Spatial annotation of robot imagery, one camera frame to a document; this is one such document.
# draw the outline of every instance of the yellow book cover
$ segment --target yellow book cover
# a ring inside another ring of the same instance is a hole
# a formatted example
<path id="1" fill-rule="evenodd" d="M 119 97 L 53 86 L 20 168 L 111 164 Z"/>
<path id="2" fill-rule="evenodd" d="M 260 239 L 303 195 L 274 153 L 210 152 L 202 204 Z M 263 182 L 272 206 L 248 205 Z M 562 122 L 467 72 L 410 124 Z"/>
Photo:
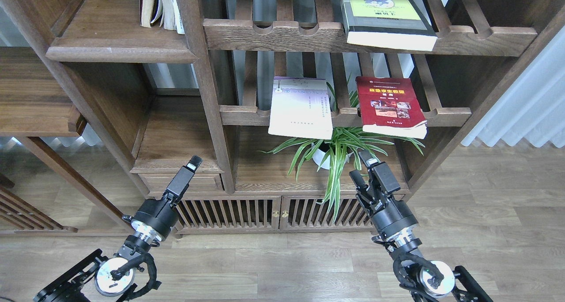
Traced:
<path id="1" fill-rule="evenodd" d="M 420 20 L 409 0 L 350 0 L 353 16 Z"/>

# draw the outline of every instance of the red book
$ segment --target red book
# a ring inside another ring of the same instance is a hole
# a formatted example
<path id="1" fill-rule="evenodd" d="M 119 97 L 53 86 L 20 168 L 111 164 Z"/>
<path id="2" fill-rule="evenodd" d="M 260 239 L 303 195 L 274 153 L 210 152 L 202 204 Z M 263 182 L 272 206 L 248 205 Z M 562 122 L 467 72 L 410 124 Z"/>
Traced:
<path id="1" fill-rule="evenodd" d="M 357 77 L 363 131 L 423 139 L 426 118 L 410 79 Z"/>

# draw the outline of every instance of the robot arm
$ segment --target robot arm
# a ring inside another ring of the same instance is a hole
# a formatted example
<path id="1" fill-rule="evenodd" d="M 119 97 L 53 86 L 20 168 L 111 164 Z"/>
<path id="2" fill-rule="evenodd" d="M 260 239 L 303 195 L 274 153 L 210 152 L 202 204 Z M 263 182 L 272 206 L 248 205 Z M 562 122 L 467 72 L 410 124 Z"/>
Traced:
<path id="1" fill-rule="evenodd" d="M 373 242 L 382 245 L 393 259 L 400 287 L 409 290 L 416 302 L 436 302 L 450 293 L 459 302 L 492 302 L 464 267 L 452 271 L 442 261 L 423 257 L 418 249 L 422 242 L 412 232 L 418 220 L 405 202 L 392 195 L 400 189 L 392 171 L 369 151 L 360 151 L 359 157 L 367 167 L 369 183 L 357 170 L 349 175 L 357 186 L 357 200 L 377 230 Z M 466 291 L 457 288 L 456 279 Z"/>
<path id="2" fill-rule="evenodd" d="M 103 257 L 100 249 L 95 250 L 41 290 L 34 301 L 89 302 L 80 290 L 93 278 L 100 294 L 110 297 L 121 295 L 117 302 L 133 300 L 151 290 L 157 290 L 161 282 L 157 281 L 157 267 L 149 250 L 167 239 L 178 222 L 175 207 L 201 163 L 200 157 L 193 156 L 169 183 L 161 199 L 145 200 L 135 216 L 122 217 L 131 224 L 135 232 L 125 239 L 113 258 Z M 134 292 L 137 287 L 133 283 L 135 271 L 143 272 L 143 263 L 147 264 L 149 281 Z"/>

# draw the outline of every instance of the black book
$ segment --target black book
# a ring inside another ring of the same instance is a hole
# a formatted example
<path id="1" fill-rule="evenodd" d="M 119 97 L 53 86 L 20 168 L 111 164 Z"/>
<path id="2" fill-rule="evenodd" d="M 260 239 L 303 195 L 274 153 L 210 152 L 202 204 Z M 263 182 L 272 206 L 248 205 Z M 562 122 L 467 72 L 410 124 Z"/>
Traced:
<path id="1" fill-rule="evenodd" d="M 431 51 L 437 36 L 413 0 L 341 0 L 347 43 Z"/>

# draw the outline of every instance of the book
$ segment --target book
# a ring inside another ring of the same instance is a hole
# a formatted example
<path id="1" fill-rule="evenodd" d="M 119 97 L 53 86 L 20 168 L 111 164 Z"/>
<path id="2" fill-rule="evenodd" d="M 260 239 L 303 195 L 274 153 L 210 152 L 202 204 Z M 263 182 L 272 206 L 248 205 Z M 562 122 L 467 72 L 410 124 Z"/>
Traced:
<path id="1" fill-rule="evenodd" d="M 154 23 L 153 18 L 157 14 L 159 0 L 140 0 L 139 1 L 139 17 L 140 25 L 143 27 L 151 27 Z"/>
<path id="2" fill-rule="evenodd" d="M 176 30 L 175 27 L 175 6 L 173 0 L 161 0 L 163 2 L 163 16 L 161 23 L 164 29 Z"/>
<path id="3" fill-rule="evenodd" d="M 173 11 L 175 12 L 175 28 L 177 33 L 184 35 L 184 27 L 182 26 L 182 19 L 180 18 L 180 10 L 178 9 L 177 0 L 173 0 Z"/>
<path id="4" fill-rule="evenodd" d="M 333 125 L 324 79 L 275 77 L 271 101 L 271 135 L 331 139 Z"/>
<path id="5" fill-rule="evenodd" d="M 357 77 L 363 131 L 383 135 L 426 136 L 426 118 L 407 78 Z"/>
<path id="6" fill-rule="evenodd" d="M 151 27 L 158 20 L 164 29 L 184 34 L 177 0 L 141 0 L 141 26 Z"/>
<path id="7" fill-rule="evenodd" d="M 341 0 L 347 43 L 431 51 L 437 35 L 413 0 Z"/>

